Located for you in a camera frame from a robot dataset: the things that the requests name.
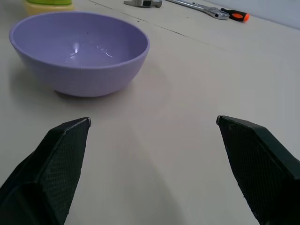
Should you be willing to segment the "silver adjustable wrench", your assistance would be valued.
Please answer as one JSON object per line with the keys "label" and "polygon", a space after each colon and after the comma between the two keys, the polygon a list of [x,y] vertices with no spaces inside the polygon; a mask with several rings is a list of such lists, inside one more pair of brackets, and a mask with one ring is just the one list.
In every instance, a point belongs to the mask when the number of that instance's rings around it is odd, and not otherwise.
{"label": "silver adjustable wrench", "polygon": [[166,1],[177,4],[177,5],[181,5],[181,6],[196,10],[196,11],[203,12],[215,19],[219,19],[219,20],[228,20],[229,19],[229,14],[221,11],[217,7],[208,7],[208,6],[200,5],[198,3],[190,3],[190,2],[187,2],[184,0],[166,0]]}

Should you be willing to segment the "grey metal tool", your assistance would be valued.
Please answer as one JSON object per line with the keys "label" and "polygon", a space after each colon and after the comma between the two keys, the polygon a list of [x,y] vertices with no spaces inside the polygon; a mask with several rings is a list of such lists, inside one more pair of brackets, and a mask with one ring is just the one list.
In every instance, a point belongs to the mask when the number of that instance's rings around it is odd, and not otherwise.
{"label": "grey metal tool", "polygon": [[162,0],[125,0],[123,4],[139,8],[160,8]]}

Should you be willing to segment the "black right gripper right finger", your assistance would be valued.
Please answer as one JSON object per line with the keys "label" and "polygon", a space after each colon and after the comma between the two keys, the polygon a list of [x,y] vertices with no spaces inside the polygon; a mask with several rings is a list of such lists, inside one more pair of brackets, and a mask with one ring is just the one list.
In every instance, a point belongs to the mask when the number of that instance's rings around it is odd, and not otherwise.
{"label": "black right gripper right finger", "polygon": [[219,115],[232,173],[260,225],[300,225],[300,161],[265,127]]}

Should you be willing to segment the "orange black handled screwdriver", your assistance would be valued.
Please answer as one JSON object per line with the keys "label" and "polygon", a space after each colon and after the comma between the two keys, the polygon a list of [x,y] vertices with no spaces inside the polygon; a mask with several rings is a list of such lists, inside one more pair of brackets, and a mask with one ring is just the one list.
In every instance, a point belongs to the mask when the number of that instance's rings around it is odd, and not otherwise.
{"label": "orange black handled screwdriver", "polygon": [[238,10],[229,10],[225,8],[220,9],[222,12],[226,12],[229,15],[229,18],[238,22],[247,22],[250,18],[250,14],[241,12]]}

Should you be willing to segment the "purple plastic bowl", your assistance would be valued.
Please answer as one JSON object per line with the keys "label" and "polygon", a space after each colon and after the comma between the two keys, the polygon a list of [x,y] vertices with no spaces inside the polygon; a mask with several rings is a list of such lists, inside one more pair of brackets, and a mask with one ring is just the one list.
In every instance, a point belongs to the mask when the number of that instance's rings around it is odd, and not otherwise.
{"label": "purple plastic bowl", "polygon": [[56,12],[27,17],[9,33],[24,65],[54,91],[100,97],[126,87],[150,49],[148,36],[115,17]]}

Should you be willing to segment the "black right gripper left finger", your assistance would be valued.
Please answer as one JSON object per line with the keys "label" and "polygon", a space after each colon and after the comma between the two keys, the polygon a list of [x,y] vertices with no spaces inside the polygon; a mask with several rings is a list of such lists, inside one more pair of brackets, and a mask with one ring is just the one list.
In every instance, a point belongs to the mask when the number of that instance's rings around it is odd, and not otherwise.
{"label": "black right gripper left finger", "polygon": [[0,187],[0,225],[64,225],[90,127],[84,117],[48,131]]}

